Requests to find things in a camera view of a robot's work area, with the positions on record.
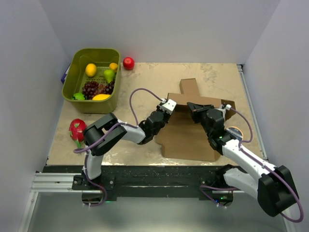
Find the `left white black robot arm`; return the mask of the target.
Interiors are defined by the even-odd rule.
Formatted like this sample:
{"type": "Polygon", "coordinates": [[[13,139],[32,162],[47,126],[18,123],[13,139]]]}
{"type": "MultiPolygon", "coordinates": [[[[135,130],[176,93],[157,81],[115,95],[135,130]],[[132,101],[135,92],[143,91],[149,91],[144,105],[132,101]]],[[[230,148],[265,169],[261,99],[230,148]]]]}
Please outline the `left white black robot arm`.
{"type": "Polygon", "coordinates": [[[150,142],[168,123],[175,106],[176,103],[172,101],[160,103],[156,110],[137,126],[119,120],[113,113],[88,126],[84,131],[86,147],[80,150],[86,153],[83,184],[88,189],[96,189],[100,184],[103,156],[120,140],[138,145],[150,142]]]}

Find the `brown cardboard box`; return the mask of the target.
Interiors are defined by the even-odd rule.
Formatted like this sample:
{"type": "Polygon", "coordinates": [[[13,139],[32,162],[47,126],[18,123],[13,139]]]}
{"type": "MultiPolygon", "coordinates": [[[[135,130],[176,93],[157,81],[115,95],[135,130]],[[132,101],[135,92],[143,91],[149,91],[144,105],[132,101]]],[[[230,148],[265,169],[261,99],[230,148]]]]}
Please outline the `brown cardboard box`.
{"type": "Polygon", "coordinates": [[[174,100],[177,105],[168,124],[155,137],[155,142],[161,145],[162,156],[173,159],[217,161],[220,154],[211,148],[202,126],[192,120],[187,103],[212,104],[218,108],[224,103],[235,107],[235,102],[202,97],[194,78],[182,79],[180,91],[180,94],[168,94],[168,99],[174,100]]]}

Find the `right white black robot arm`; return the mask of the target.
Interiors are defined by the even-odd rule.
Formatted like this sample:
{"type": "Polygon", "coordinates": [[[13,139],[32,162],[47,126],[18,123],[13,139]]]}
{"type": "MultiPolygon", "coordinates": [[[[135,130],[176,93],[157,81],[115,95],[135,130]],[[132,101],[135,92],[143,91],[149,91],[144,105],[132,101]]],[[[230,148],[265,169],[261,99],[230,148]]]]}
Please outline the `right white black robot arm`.
{"type": "Polygon", "coordinates": [[[192,120],[203,127],[212,149],[239,165],[216,176],[217,188],[230,187],[230,190],[239,189],[251,195],[271,217],[283,215],[286,209],[297,204],[300,216],[296,221],[301,222],[304,211],[290,170],[261,159],[244,146],[245,140],[238,140],[225,129],[226,112],[236,112],[236,109],[230,104],[216,108],[188,102],[187,106],[192,120]]]}

